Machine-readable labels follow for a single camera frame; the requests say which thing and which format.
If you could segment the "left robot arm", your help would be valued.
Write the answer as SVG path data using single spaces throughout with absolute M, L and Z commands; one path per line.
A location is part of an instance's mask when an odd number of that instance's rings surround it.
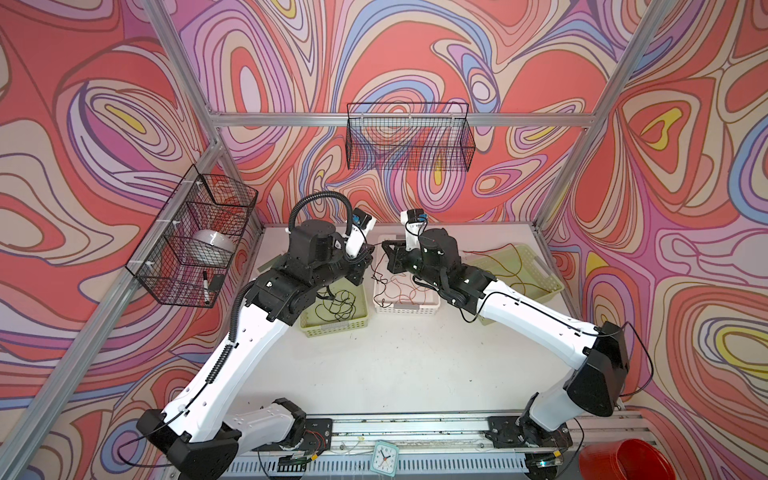
M 240 454 L 302 443 L 306 414 L 286 398 L 246 414 L 229 409 L 264 355 L 321 290 L 340 279 L 362 283 L 373 260 L 368 237 L 376 223 L 335 191 L 310 194 L 293 207 L 286 252 L 238 292 L 227 336 L 174 400 L 137 422 L 141 437 L 181 478 L 218 479 Z

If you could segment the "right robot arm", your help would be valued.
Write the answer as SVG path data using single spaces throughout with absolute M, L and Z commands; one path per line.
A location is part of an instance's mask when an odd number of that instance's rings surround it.
M 390 273 L 411 275 L 464 319 L 483 317 L 506 326 L 568 366 L 562 380 L 531 397 L 523 421 L 551 432 L 583 413 L 613 415 L 630 372 L 627 335 L 632 326 L 598 326 L 517 292 L 491 272 L 464 263 L 456 239 L 444 229 L 386 240 L 382 248 Z

